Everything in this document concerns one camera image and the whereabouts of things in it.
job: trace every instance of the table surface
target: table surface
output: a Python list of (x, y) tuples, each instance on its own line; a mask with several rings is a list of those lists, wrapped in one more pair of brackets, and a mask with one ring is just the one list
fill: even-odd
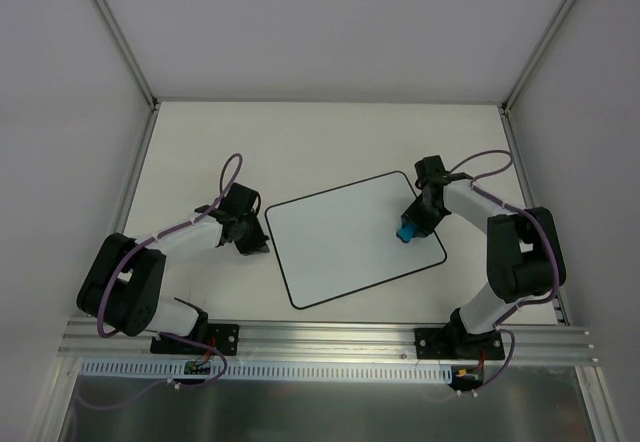
[[(507, 148), (493, 106), (284, 102), (165, 102), (161, 105), (126, 226), (158, 232), (210, 203), (224, 161), (244, 156), (238, 182), (262, 195), (264, 208), (441, 155), (451, 167), (476, 152)], [(477, 174), (504, 156), (464, 167)], [(512, 170), (483, 186), (522, 204)], [(316, 322), (440, 323), (486, 283), (486, 237), (458, 216), (438, 227), (447, 261), (437, 267), (325, 304), (291, 306), (275, 253), (243, 257), (232, 245), (165, 273), (162, 294), (185, 299), (211, 318)], [(526, 307), (514, 324), (555, 324), (550, 304)]]

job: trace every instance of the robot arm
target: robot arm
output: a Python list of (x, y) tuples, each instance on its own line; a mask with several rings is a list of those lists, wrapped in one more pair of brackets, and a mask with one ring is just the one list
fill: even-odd
[[(552, 263), (540, 234), (527, 218), (474, 191), (469, 175), (447, 172), (439, 156), (424, 158), (415, 167), (416, 186), (422, 193), (402, 214), (397, 236), (403, 242), (431, 235), (452, 213), (487, 235), (488, 283), (453, 312), (438, 337), (438, 343), (448, 345), (448, 353), (475, 358), (479, 345), (494, 335), (496, 323), (508, 317), (514, 306), (552, 289)], [(560, 284), (564, 283), (565, 267), (551, 213), (543, 207), (526, 211), (544, 230), (558, 265)]]
[[(243, 255), (269, 252), (268, 237), (253, 210), (259, 197), (258, 192), (234, 183), (218, 208), (201, 221), (187, 225), (170, 237), (158, 240), (156, 236), (156, 242), (136, 253), (118, 276), (107, 302), (104, 321), (129, 336), (147, 330), (170, 332), (205, 342), (208, 315), (186, 302), (161, 297), (164, 271), (197, 253), (228, 242), (234, 242)], [(196, 209), (191, 220), (207, 207)], [(144, 239), (119, 233), (105, 239), (78, 294), (80, 310), (97, 316), (114, 270), (137, 242)]]

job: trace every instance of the mounting plate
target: mounting plate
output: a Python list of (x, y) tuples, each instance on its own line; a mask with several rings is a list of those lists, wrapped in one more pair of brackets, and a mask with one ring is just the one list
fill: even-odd
[[(227, 357), (233, 357), (238, 352), (239, 334), (240, 326), (237, 324), (208, 324), (206, 340), (215, 339), (216, 349)], [(155, 338), (151, 340), (150, 352), (152, 354), (202, 355), (206, 350), (160, 336), (160, 340)]]
[(436, 335), (442, 329), (422, 328), (413, 331), (415, 337), (416, 357), (420, 360), (474, 360), (480, 359), (480, 351), (485, 360), (504, 360), (504, 347), (500, 333), (496, 332), (486, 342), (478, 344), (477, 357), (460, 357), (450, 345), (436, 341)]

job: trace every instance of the blue eraser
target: blue eraser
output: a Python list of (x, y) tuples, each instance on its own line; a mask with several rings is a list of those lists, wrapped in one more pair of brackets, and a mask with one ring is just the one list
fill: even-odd
[(404, 242), (405, 244), (408, 244), (411, 241), (411, 239), (413, 239), (416, 236), (417, 232), (418, 232), (418, 227), (416, 227), (413, 224), (406, 224), (400, 227), (396, 231), (396, 236), (402, 242)]

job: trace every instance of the white table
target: white table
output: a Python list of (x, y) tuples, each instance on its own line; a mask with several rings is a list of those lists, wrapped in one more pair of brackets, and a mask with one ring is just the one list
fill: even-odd
[[(445, 166), (507, 148), (493, 106), (165, 102), (144, 162), (126, 234), (157, 232), (217, 195), (226, 158), (241, 152), (238, 182), (268, 206), (413, 164), (439, 154)], [(503, 156), (469, 163), (470, 174)], [(522, 204), (513, 170), (483, 186)], [(261, 214), (261, 222), (266, 224)], [(486, 238), (450, 216), (438, 227), (448, 260), (437, 267), (306, 310), (289, 303), (275, 253), (243, 257), (232, 245), (167, 272), (162, 293), (235, 320), (438, 323), (486, 283)], [(526, 307), (517, 324), (555, 324), (551, 305)]]

